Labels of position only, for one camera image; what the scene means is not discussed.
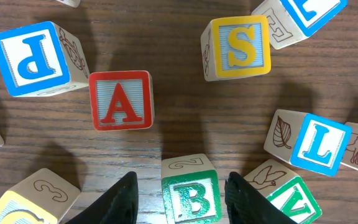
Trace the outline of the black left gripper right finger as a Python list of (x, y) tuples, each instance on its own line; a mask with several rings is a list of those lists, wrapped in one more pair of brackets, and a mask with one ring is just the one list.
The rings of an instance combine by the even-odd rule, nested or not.
[(237, 172), (229, 174), (224, 191), (230, 224), (296, 224)]

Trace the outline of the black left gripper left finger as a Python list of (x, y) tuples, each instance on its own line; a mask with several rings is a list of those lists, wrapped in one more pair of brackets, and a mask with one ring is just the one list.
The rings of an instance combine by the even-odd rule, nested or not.
[(137, 220), (138, 207), (137, 174), (130, 171), (67, 224), (133, 224)]

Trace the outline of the green B wooden block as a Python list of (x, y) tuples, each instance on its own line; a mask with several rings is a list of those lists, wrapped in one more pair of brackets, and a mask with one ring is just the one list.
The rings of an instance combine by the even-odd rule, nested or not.
[(161, 178), (168, 223), (220, 221), (218, 175), (205, 154), (164, 159)]

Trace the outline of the green V block centre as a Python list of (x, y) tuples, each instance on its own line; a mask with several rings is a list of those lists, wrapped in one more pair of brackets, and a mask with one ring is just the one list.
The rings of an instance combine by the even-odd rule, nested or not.
[(267, 160), (244, 179), (297, 223), (310, 224), (322, 215), (303, 179), (274, 159)]

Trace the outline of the yellow C wooden block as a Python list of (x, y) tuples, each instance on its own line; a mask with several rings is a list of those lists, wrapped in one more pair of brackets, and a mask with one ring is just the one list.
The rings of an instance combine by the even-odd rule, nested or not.
[(59, 223), (81, 191), (43, 168), (0, 198), (0, 223)]

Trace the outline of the blue L wooden block lower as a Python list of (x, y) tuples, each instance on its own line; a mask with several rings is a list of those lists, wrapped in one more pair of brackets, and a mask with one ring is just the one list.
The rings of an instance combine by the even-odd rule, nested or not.
[(348, 125), (290, 110), (276, 110), (264, 149), (305, 170), (334, 177), (352, 134)]

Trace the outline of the blue l wooden block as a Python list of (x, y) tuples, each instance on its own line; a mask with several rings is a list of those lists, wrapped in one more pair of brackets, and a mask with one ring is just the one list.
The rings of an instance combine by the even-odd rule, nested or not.
[(334, 177), (352, 134), (348, 125), (290, 110), (276, 110), (264, 149), (305, 170)]
[(311, 37), (346, 6), (347, 0), (264, 0), (252, 14), (267, 17), (278, 50)]

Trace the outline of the red A wooden block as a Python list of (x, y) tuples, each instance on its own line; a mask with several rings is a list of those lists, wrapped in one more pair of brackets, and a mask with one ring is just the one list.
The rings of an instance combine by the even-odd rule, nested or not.
[(145, 70), (94, 72), (89, 76), (97, 131), (146, 129), (154, 123), (152, 76)]

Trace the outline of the yellow S wooden block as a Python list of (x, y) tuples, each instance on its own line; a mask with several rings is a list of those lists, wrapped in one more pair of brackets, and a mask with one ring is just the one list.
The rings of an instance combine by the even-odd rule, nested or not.
[(208, 82), (253, 77), (271, 71), (266, 16), (213, 19), (200, 41), (204, 79)]

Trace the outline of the blue P wooden block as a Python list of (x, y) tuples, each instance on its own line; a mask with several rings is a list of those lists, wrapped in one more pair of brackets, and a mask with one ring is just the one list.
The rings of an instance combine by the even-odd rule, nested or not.
[(45, 21), (0, 33), (0, 71), (12, 97), (45, 97), (89, 85), (80, 40)]

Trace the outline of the blue L wooden block upper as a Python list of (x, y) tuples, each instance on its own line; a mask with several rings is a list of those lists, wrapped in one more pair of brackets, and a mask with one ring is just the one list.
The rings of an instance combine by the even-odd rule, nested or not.
[(264, 0), (252, 14), (267, 17), (278, 50), (311, 37), (346, 6), (347, 0)]

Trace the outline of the yellow wooden block near Z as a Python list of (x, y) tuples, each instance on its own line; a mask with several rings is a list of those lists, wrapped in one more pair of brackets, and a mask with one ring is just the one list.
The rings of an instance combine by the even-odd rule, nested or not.
[(77, 8), (81, 2), (81, 0), (57, 0), (57, 1), (74, 8)]

